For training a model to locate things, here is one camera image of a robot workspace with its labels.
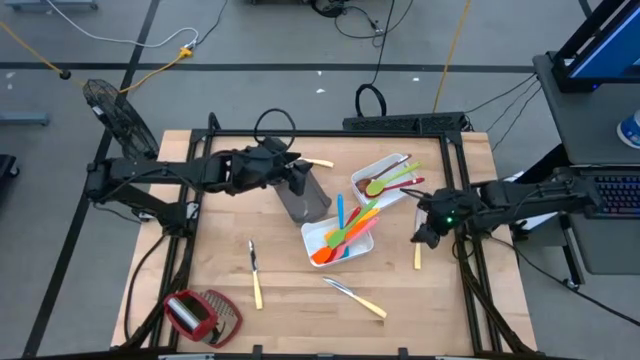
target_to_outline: yellow cable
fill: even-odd
[[[190,57],[193,55],[193,52],[187,48],[181,48],[180,49],[180,54],[178,55],[177,58],[175,58],[175,60],[173,60],[172,62],[168,63],[167,65],[161,67],[158,70],[155,70],[153,72],[150,72],[149,74],[147,74],[147,76],[143,77],[142,80],[138,81],[137,83],[135,83],[134,85],[129,86],[126,89],[122,89],[120,90],[120,94],[124,94],[128,91],[131,91],[135,88],[137,88],[138,86],[142,85],[142,83],[144,83],[145,81],[149,80],[150,77],[152,77],[155,74],[158,74],[160,72],[163,72],[165,70],[167,70],[168,68],[172,67],[173,65],[175,65],[178,61],[186,58],[186,57]]]
[[[444,65],[444,71],[442,72],[442,77],[440,78],[440,85],[438,85],[438,92],[436,92],[436,100],[433,103],[433,112],[436,112],[436,109],[438,108],[438,100],[440,99],[440,92],[442,92],[444,79],[447,77],[449,64],[451,63],[451,59],[453,58],[453,52],[456,49],[456,43],[458,42],[458,37],[460,36],[460,32],[462,31],[462,25],[464,24],[464,21],[467,18],[467,14],[469,13],[470,6],[471,6],[471,0],[467,0],[467,3],[464,6],[464,11],[462,12],[462,16],[460,16],[460,21],[458,21],[458,28],[456,29],[456,34],[453,36],[453,41],[451,42],[451,49],[449,49],[449,56],[447,57],[447,62]]]
[[[29,46],[27,43],[25,43],[22,39],[20,39],[20,37],[18,37],[18,35],[16,35],[10,28],[9,26],[7,26],[7,24],[5,24],[4,22],[0,21],[0,27],[2,27],[4,29],[4,31],[7,32],[7,34],[9,34],[18,44],[20,44],[23,48],[27,49],[31,54],[33,54],[33,56],[35,56],[36,58],[38,58],[38,60],[40,60],[42,63],[44,63],[45,65],[47,65],[51,70],[57,72],[58,74],[62,75],[63,71],[60,70],[60,68],[58,68],[57,66],[53,65],[52,63],[50,63],[47,59],[45,59],[42,55],[38,54],[37,51],[35,51],[31,46]],[[76,80],[71,78],[71,80],[76,84],[79,85],[80,87],[84,86],[84,82]]]
[[[37,51],[35,51],[31,46],[29,46],[26,42],[24,42],[18,35],[16,35],[11,28],[9,28],[9,26],[7,24],[5,24],[4,22],[0,21],[0,27],[2,27],[4,29],[4,31],[6,31],[18,44],[20,44],[23,48],[27,49],[31,54],[33,54],[33,56],[35,56],[38,60],[40,60],[43,64],[47,65],[51,70],[57,72],[59,75],[63,74],[63,71],[58,68],[57,66],[53,65],[51,62],[49,62],[49,60],[45,59],[42,55],[38,54]],[[147,81],[150,77],[152,77],[153,75],[162,72],[170,67],[172,67],[173,65],[175,65],[178,61],[186,58],[186,57],[190,57],[193,56],[193,51],[191,51],[190,49],[187,49],[185,47],[180,49],[180,54],[178,55],[178,57],[173,60],[172,62],[168,63],[167,65],[163,66],[162,68],[148,74],[147,76],[143,77],[142,80],[138,81],[135,85],[129,86],[126,89],[122,89],[120,90],[120,93],[126,93],[132,89],[137,88],[138,86],[142,85],[142,83],[144,83],[145,81]],[[84,87],[86,82],[80,81],[80,80],[76,80],[74,78],[71,78],[71,80],[78,86],[80,86],[81,88]]]

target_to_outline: blue cup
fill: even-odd
[[[640,149],[640,110],[622,120],[617,128],[618,136],[623,143],[635,149]]]

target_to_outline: desk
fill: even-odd
[[[160,149],[161,160],[186,158],[189,131],[167,131]],[[484,133],[463,134],[471,181],[495,179],[496,173]],[[214,137],[213,151],[244,148],[250,137]],[[309,158],[335,162],[335,168],[314,167],[313,173],[328,196],[338,192],[345,208],[357,204],[348,184],[350,176],[391,153],[413,154],[412,161],[424,166],[418,173],[427,181],[423,190],[445,186],[442,156],[436,139],[298,137],[292,147]],[[455,152],[450,151],[456,163]],[[179,187],[153,185],[150,193],[175,201]],[[309,263],[300,235],[273,189],[253,190],[230,197],[207,194],[202,203],[200,225],[191,267],[189,288],[215,289],[240,309],[244,324],[238,336],[220,352],[250,353],[262,344],[265,353],[397,354],[407,347],[410,354],[472,355],[462,280],[451,255],[452,236],[442,239],[436,250],[422,251],[422,270],[413,270],[415,201],[405,200],[381,213],[372,231],[374,250],[361,258],[323,270]],[[335,215],[335,206],[330,214]],[[131,271],[158,239],[156,223],[142,225]],[[496,236],[510,239],[505,228]],[[247,239],[256,246],[264,309],[255,309]],[[136,327],[157,301],[167,244],[145,263],[136,280],[131,307],[131,326]],[[495,242],[484,243],[485,259],[496,307],[528,346],[535,339],[520,273],[513,251]],[[322,275],[334,277],[360,296],[388,313],[382,322],[364,307],[328,286]],[[479,319],[484,320],[481,308]],[[113,335],[113,344],[123,342],[123,305]],[[482,326],[483,343],[488,344]],[[163,331],[166,344],[168,331]],[[201,343],[180,339],[183,352],[211,351]]]
[[[562,143],[531,167],[517,181],[540,182],[554,168],[571,165],[638,166],[638,150],[620,141],[616,125],[633,114],[640,104],[640,85],[605,84],[593,93],[564,94],[551,73],[553,63],[547,55],[533,58],[549,109]],[[637,220],[587,219],[582,214],[564,215],[563,227],[571,227],[581,250],[585,268],[593,274],[640,275]],[[615,228],[615,239],[610,239]],[[571,278],[583,283],[577,252],[570,239],[563,246]]]

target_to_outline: white plastic container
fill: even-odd
[[[352,212],[353,210],[345,214],[345,221],[349,218],[349,216],[351,216]],[[367,232],[359,238],[355,239],[349,245],[349,256],[342,259],[334,260],[326,264],[316,264],[313,259],[311,259],[311,256],[315,254],[316,251],[327,246],[324,235],[333,229],[338,229],[339,227],[340,223],[338,221],[338,217],[323,220],[317,223],[305,223],[304,225],[302,225],[300,231],[302,232],[302,239],[304,240],[304,246],[307,249],[307,256],[309,256],[309,262],[311,262],[311,265],[317,268],[323,268],[330,265],[340,264],[345,261],[362,256],[373,250],[373,236],[371,236],[371,232]]]
[[[368,178],[371,176],[376,175],[377,173],[381,172],[382,170],[386,169],[389,165],[393,164],[394,162],[402,159],[404,155],[403,154],[391,154],[389,156],[387,156],[386,158],[371,164],[369,166],[367,166],[366,168],[359,170],[357,172],[355,172],[352,176],[351,176],[351,188],[353,189],[353,193],[356,195],[356,198],[358,198],[358,201],[360,201],[360,203],[364,206],[367,205],[369,203],[369,201],[373,200],[373,199],[369,199],[367,198],[363,193],[361,193],[358,188],[356,187],[356,182],[358,180],[364,179],[364,178]],[[410,166],[411,163],[409,163],[411,161],[411,159],[403,162],[402,164],[396,166],[395,168],[389,170],[389,172],[387,172],[386,174],[382,175],[380,177],[379,180],[384,180],[389,178],[390,176],[392,176],[393,174],[396,174],[402,170],[404,170],[406,167]],[[393,180],[392,182],[390,182],[389,184],[387,184],[385,187],[388,186],[393,186],[395,184],[400,184],[401,182],[404,181],[409,181],[409,180],[414,180],[417,179],[418,176],[416,175],[415,171],[412,171],[408,174],[404,174],[401,177]],[[389,190],[389,191],[385,191],[383,192],[380,196],[375,197],[375,199],[378,199],[378,204],[376,204],[376,208],[380,208],[380,210],[391,206],[395,203],[397,203],[398,201],[402,200],[403,198],[407,197],[409,195],[403,193],[402,191],[400,191],[400,189],[393,189],[393,190]]]

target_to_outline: white cable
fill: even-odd
[[[191,27],[182,28],[182,29],[176,31],[175,33],[173,33],[173,35],[169,36],[165,41],[161,42],[160,44],[156,44],[156,45],[140,44],[140,43],[138,43],[136,41],[133,41],[133,40],[118,40],[118,39],[105,38],[105,37],[101,37],[101,36],[95,36],[93,34],[90,34],[90,33],[86,32],[83,28],[81,28],[76,23],[71,21],[71,19],[69,19],[65,14],[63,14],[62,11],[60,11],[60,9],[58,9],[51,2],[51,0],[47,0],[47,2],[49,3],[49,5],[51,5],[53,10],[55,10],[58,14],[60,14],[60,16],[62,16],[65,20],[67,20],[69,22],[69,24],[73,25],[73,27],[75,27],[76,29],[78,29],[80,32],[82,32],[83,34],[87,35],[88,37],[90,37],[92,39],[96,39],[96,40],[132,44],[132,45],[138,45],[138,46],[143,46],[143,47],[148,47],[148,48],[157,48],[157,47],[160,47],[160,46],[166,44],[167,42],[169,42],[171,39],[173,39],[174,37],[176,37],[178,34],[180,34],[183,31],[193,31],[196,34],[195,38],[193,40],[191,40],[191,42],[189,42],[188,44],[185,45],[185,47],[191,48],[191,47],[196,45],[196,43],[198,42],[198,37],[200,36],[200,34],[198,33],[198,30],[196,30],[194,28],[191,28]]]

